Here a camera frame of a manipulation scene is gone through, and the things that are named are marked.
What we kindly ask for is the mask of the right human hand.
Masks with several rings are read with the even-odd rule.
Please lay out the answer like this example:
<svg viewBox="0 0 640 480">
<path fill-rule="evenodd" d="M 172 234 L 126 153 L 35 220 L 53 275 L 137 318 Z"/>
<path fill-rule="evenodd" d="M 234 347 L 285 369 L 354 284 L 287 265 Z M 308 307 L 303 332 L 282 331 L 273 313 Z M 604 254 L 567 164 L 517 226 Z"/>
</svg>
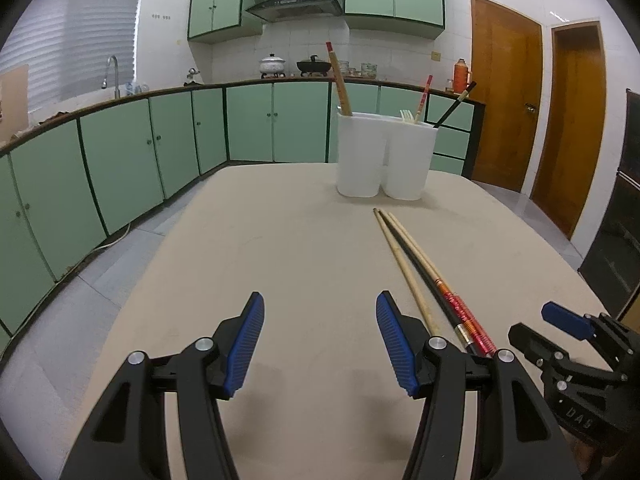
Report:
<svg viewBox="0 0 640 480">
<path fill-rule="evenodd" d="M 570 434 L 565 437 L 583 479 L 600 479 L 615 462 L 616 456 L 604 456 L 598 448 Z"/>
</svg>

